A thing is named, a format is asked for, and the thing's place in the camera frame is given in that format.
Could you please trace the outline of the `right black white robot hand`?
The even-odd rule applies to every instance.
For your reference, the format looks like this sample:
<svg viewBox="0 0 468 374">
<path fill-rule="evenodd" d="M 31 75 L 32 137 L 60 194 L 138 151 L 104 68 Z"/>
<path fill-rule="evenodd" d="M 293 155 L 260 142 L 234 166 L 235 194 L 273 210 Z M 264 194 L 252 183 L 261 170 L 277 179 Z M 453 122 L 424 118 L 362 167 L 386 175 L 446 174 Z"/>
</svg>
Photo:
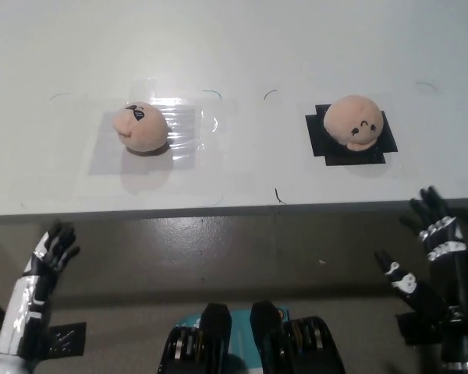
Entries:
<svg viewBox="0 0 468 374">
<path fill-rule="evenodd" d="M 396 317 L 407 344 L 440 344 L 441 367 L 468 373 L 468 245 L 458 217 L 437 190 L 420 190 L 409 202 L 418 221 L 401 218 L 420 241 L 430 282 L 403 269 L 386 251 L 374 254 L 397 295 L 412 309 Z"/>
</svg>

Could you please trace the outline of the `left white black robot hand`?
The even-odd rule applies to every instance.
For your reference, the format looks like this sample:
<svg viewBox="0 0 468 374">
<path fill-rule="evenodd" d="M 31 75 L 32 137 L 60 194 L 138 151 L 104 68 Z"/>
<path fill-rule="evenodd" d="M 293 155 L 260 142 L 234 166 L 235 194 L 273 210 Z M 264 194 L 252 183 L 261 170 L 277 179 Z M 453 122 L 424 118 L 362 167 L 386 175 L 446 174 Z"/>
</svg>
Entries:
<svg viewBox="0 0 468 374">
<path fill-rule="evenodd" d="M 67 263 L 80 249 L 74 227 L 56 221 L 41 237 L 12 291 L 0 332 L 0 358 L 27 363 L 76 355 L 86 325 L 50 326 L 51 299 Z"/>
</svg>

